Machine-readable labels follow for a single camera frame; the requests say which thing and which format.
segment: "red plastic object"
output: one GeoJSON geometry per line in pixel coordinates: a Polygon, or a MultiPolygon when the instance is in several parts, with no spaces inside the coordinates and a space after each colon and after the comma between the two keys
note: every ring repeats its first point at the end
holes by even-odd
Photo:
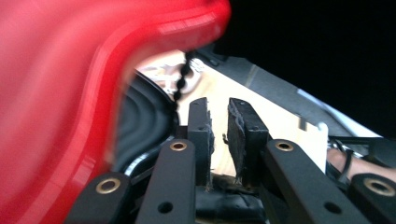
{"type": "Polygon", "coordinates": [[[227,0],[2,1],[1,222],[62,222],[113,160],[134,66],[215,40],[229,16],[227,0]]]}

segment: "wooden table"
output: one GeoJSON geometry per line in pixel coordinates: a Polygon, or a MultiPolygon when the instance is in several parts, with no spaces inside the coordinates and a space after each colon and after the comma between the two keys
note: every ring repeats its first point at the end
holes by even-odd
{"type": "MultiPolygon", "coordinates": [[[[184,54],[178,50],[166,52],[148,58],[136,68],[160,64],[184,63],[184,54]]],[[[317,126],[307,123],[306,131],[299,128],[300,118],[284,108],[263,98],[254,91],[247,89],[216,70],[206,67],[197,88],[184,95],[178,110],[180,125],[187,125],[190,102],[206,97],[212,118],[215,135],[215,152],[212,155],[212,172],[220,175],[235,176],[233,160],[228,146],[223,143],[222,135],[227,133],[229,98],[238,98],[249,102],[262,121],[270,130],[273,138],[288,139],[300,147],[317,162],[324,171],[327,147],[327,132],[321,132],[317,126]]]]}

